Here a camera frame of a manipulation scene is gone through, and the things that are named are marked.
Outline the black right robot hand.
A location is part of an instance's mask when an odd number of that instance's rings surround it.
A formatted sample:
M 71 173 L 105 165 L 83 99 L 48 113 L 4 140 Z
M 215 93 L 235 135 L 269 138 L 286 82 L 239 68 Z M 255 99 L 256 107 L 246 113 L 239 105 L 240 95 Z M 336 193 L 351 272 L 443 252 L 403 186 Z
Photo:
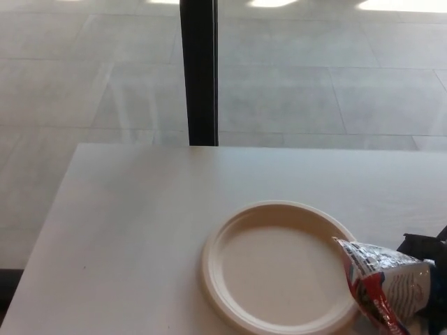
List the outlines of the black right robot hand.
M 397 251 L 429 262 L 429 300 L 416 315 L 427 322 L 428 334 L 440 334 L 446 330 L 446 228 L 436 237 L 406 233 Z

